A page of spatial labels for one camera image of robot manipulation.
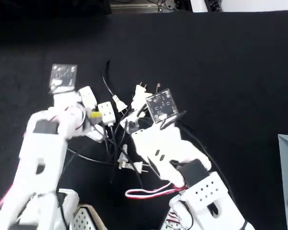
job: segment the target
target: power plug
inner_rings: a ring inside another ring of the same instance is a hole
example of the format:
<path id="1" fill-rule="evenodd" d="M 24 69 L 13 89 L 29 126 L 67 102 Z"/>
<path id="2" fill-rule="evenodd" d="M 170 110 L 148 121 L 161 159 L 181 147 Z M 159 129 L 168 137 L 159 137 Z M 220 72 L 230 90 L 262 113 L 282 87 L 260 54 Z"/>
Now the power plug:
<path id="1" fill-rule="evenodd" d="M 146 88 L 142 87 L 141 85 L 135 86 L 135 93 L 134 97 L 131 102 L 132 109 L 139 111 L 143 105 L 146 104 L 146 97 L 153 95 L 152 93 L 146 92 Z"/>
<path id="2" fill-rule="evenodd" d="M 149 166 L 149 165 L 143 164 L 143 161 L 134 162 L 133 164 L 134 164 L 136 170 L 137 170 L 140 174 L 141 174 L 142 172 L 148 173 L 148 171 L 143 170 L 143 166 Z M 133 166 L 132 166 L 131 163 L 125 163 L 122 167 L 125 168 L 125 169 L 132 169 L 132 170 L 134 170 L 134 168 L 133 168 Z"/>
<path id="3" fill-rule="evenodd" d="M 102 122 L 106 126 L 113 126 L 116 122 L 115 114 L 111 102 L 104 102 L 98 105 L 98 110 L 102 114 Z"/>
<path id="4" fill-rule="evenodd" d="M 117 108 L 117 111 L 118 111 L 119 113 L 120 113 L 121 111 L 123 111 L 124 109 L 127 108 L 127 105 L 126 105 L 124 102 L 122 102 L 122 101 L 118 98 L 117 95 L 114 95 L 112 98 L 113 98 L 113 100 L 114 100 L 114 102 L 115 102 L 115 104 L 116 104 L 116 108 Z"/>

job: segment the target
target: black cord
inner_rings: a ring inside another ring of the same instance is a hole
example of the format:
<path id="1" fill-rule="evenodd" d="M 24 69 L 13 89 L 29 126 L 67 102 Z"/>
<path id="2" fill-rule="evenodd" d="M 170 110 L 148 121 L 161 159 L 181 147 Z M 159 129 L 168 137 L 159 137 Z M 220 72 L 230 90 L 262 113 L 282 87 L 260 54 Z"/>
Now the black cord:
<path id="1" fill-rule="evenodd" d="M 67 224 L 67 221 L 66 221 L 65 216 L 64 216 L 63 205 L 62 205 L 62 203 L 61 203 L 61 201 L 60 201 L 60 199 L 59 199 L 59 194 L 56 193 L 56 195 L 57 195 L 57 200 L 58 200 L 58 204 L 59 204 L 59 208 L 60 208 L 62 220 L 63 220 L 63 222 L 64 222 L 64 225 L 65 225 L 66 230 L 69 230 L 69 225 Z"/>
<path id="2" fill-rule="evenodd" d="M 125 138 L 125 135 L 126 135 L 126 131 L 127 131 L 127 126 L 128 126 L 128 121 L 125 122 L 125 128 L 124 128 L 124 132 L 123 132 L 123 136 L 121 137 L 121 140 L 120 140 L 120 143 L 118 145 L 118 147 L 121 147 L 123 141 L 124 141 L 124 138 Z"/>
<path id="3" fill-rule="evenodd" d="M 103 165 L 108 165 L 108 166 L 112 166 L 113 165 L 112 163 L 109 163 L 109 162 L 98 161 L 98 160 L 86 157 L 86 156 L 84 156 L 84 155 L 82 155 L 80 153 L 75 152 L 74 150 L 69 149 L 69 148 L 67 148 L 67 151 L 72 153 L 72 154 L 74 154 L 73 156 L 80 157 L 80 158 L 82 158 L 84 160 L 87 160 L 87 161 L 91 161 L 91 162 L 95 162 L 95 163 L 103 164 Z"/>
<path id="4" fill-rule="evenodd" d="M 184 207 L 186 208 L 186 210 L 189 212 L 189 214 L 191 215 L 191 218 L 192 218 L 192 225 L 191 227 L 189 227 L 187 230 L 190 230 L 192 227 L 193 227 L 193 224 L 194 224 L 194 218 L 192 216 L 192 213 L 189 209 L 189 207 L 187 206 L 187 204 L 184 202 L 184 201 L 180 201 L 182 203 L 182 205 L 184 205 Z"/>
<path id="5" fill-rule="evenodd" d="M 110 126 L 110 130 L 111 130 L 111 135 L 112 135 L 112 139 L 113 139 L 113 145 L 114 145 L 114 159 L 113 159 L 113 162 L 114 162 L 114 167 L 113 167 L 113 174 L 112 174 L 112 178 L 111 178 L 111 183 L 113 182 L 114 180 L 114 176 L 115 176 L 115 171 L 116 171 L 116 167 L 117 167 L 117 158 L 118 158 L 118 146 L 116 144 L 116 140 L 115 140 L 115 135 L 114 135 L 114 130 L 113 130 L 113 127 Z"/>
<path id="6" fill-rule="evenodd" d="M 110 92 L 110 94 L 112 95 L 112 97 L 114 96 L 114 93 L 113 91 L 110 89 L 110 87 L 108 86 L 107 82 L 106 82 L 106 79 L 108 79 L 109 77 L 109 66 L 110 66 L 110 60 L 107 61 L 106 63 L 106 68 L 104 71 L 101 71 L 101 77 L 102 77 L 102 80 L 104 81 L 104 84 L 107 88 L 107 90 Z"/>
<path id="7" fill-rule="evenodd" d="M 141 114 L 141 112 L 144 111 L 144 109 L 146 108 L 146 106 L 147 106 L 147 105 L 144 104 L 144 105 L 140 108 L 139 112 L 136 114 L 137 117 L 139 117 L 139 115 Z"/>
<path id="8" fill-rule="evenodd" d="M 208 151 L 206 150 L 205 146 L 199 141 L 199 139 L 193 135 L 187 128 L 191 129 L 192 131 L 195 131 L 191 126 L 185 124 L 184 122 L 180 121 L 180 123 L 182 124 L 182 126 L 180 126 L 180 128 L 189 135 L 189 137 L 191 137 L 192 139 L 194 139 L 203 149 L 204 154 L 209 158 L 209 160 L 211 160 L 211 162 L 213 163 L 213 165 L 216 167 L 216 170 L 219 172 L 219 174 L 221 175 L 222 180 L 225 182 L 227 189 L 228 189 L 228 193 L 231 196 L 231 199 L 233 200 L 234 203 L 236 203 L 234 194 L 232 192 L 231 187 L 229 186 L 228 180 L 226 179 L 225 175 L 223 174 L 221 168 L 219 167 L 219 165 L 216 163 L 216 161 L 211 157 L 211 155 L 208 153 Z"/>
<path id="9" fill-rule="evenodd" d="M 119 147 L 119 149 L 121 150 L 121 152 L 125 155 L 125 157 L 128 159 L 128 161 L 130 162 L 131 166 L 133 167 L 133 170 L 135 171 L 136 177 L 139 181 L 140 187 L 143 188 L 143 183 L 140 177 L 139 172 L 137 171 L 133 161 L 131 160 L 131 158 L 129 157 L 129 155 L 125 152 L 125 150 L 122 147 Z"/>
<path id="10" fill-rule="evenodd" d="M 61 176 L 60 176 L 60 178 L 59 178 L 59 180 L 58 180 L 58 186 L 57 186 L 57 189 L 56 189 L 56 196 L 57 196 L 57 200 L 58 200 L 58 205 L 59 205 L 59 208 L 60 208 L 62 220 L 63 220 L 63 223 L 64 223 L 64 226 L 65 226 L 66 230 L 69 230 L 69 225 L 67 224 L 66 218 L 65 218 L 65 216 L 64 216 L 63 204 L 61 203 L 61 201 L 60 201 L 60 199 L 59 199 L 59 184 L 60 184 L 60 182 L 61 182 L 62 175 L 64 174 L 65 170 L 66 170 L 67 167 L 70 165 L 70 163 L 72 162 L 73 159 L 74 159 L 74 155 L 72 155 L 72 156 L 69 158 L 69 160 L 66 162 L 65 166 L 63 167 Z"/>
<path id="11" fill-rule="evenodd" d="M 127 115 L 129 115 L 130 112 L 132 112 L 132 110 L 133 110 L 133 109 L 132 109 L 131 106 L 130 106 L 130 107 L 127 109 L 127 111 L 125 112 L 125 114 L 121 117 L 120 122 L 118 122 L 118 125 L 117 125 L 116 128 L 115 128 L 115 131 L 114 131 L 114 134 L 115 134 L 115 135 L 117 134 L 117 131 L 119 130 L 121 121 L 122 121 Z"/>
<path id="12" fill-rule="evenodd" d="M 181 113 L 179 113 L 179 114 L 175 117 L 175 119 L 167 122 L 166 124 L 164 124 L 164 123 L 165 123 L 165 121 L 166 121 L 167 118 L 164 119 L 163 122 L 162 122 L 162 124 L 161 124 L 161 126 L 160 126 L 160 130 L 165 129 L 166 127 L 169 127 L 169 126 L 170 126 L 171 124 L 173 124 L 174 122 L 180 120 L 180 119 L 182 118 L 182 116 L 186 114 L 186 112 L 187 112 L 187 111 L 182 111 Z"/>

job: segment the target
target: white power adapter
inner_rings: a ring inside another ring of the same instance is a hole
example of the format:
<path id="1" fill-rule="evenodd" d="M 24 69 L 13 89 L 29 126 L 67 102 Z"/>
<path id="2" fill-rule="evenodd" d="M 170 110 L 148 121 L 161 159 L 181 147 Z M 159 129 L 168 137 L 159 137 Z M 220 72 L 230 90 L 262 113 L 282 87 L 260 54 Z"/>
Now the white power adapter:
<path id="1" fill-rule="evenodd" d="M 113 126 L 116 122 L 116 119 L 111 102 L 104 102 L 99 104 L 98 110 L 101 112 L 102 122 L 106 126 Z"/>

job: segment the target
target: red and white wire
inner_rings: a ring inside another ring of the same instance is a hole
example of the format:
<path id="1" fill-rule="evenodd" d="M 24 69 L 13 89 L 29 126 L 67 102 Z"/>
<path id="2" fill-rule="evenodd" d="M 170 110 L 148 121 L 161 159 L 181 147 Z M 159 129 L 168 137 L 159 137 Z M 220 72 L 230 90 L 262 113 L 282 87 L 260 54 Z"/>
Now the red and white wire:
<path id="1" fill-rule="evenodd" d="M 150 199 L 150 198 L 155 198 L 155 197 L 158 197 L 158 196 L 164 196 L 164 195 L 167 195 L 167 194 L 171 194 L 171 193 L 174 193 L 174 192 L 179 192 L 181 190 L 184 190 L 185 187 L 183 188 L 172 188 L 172 189 L 168 189 L 168 190 L 165 190 L 165 191 L 162 191 L 163 189 L 169 187 L 172 183 L 168 183 L 167 185 L 161 187 L 161 188 L 158 188 L 158 189 L 154 189 L 154 190 L 145 190 L 145 189 L 129 189 L 125 192 L 125 196 L 129 199 Z M 147 193 L 149 195 L 133 195 L 133 193 Z"/>

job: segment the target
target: square sensor board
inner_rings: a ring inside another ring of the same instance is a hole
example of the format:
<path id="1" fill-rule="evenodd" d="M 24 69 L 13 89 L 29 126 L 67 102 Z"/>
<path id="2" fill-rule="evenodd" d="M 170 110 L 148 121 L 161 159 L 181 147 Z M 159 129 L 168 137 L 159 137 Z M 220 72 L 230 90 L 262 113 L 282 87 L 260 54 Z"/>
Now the square sensor board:
<path id="1" fill-rule="evenodd" d="M 149 113 L 155 123 L 178 114 L 177 107 L 169 89 L 146 98 Z"/>

